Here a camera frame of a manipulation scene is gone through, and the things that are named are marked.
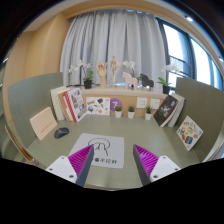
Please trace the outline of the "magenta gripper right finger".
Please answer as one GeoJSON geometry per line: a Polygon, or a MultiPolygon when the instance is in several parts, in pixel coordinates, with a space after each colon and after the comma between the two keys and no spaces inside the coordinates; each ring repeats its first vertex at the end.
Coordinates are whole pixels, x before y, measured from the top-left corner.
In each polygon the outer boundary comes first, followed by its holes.
{"type": "Polygon", "coordinates": [[[169,157],[157,156],[136,144],[133,145],[133,156],[143,186],[180,170],[169,157]]]}

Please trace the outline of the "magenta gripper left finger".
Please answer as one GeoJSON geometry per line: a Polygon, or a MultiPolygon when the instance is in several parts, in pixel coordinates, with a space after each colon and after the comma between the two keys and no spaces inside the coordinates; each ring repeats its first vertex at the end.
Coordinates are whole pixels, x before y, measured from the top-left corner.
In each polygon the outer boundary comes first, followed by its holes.
{"type": "Polygon", "coordinates": [[[75,183],[85,185],[94,156],[94,147],[86,146],[69,157],[60,156],[46,170],[56,176],[75,183]]]}

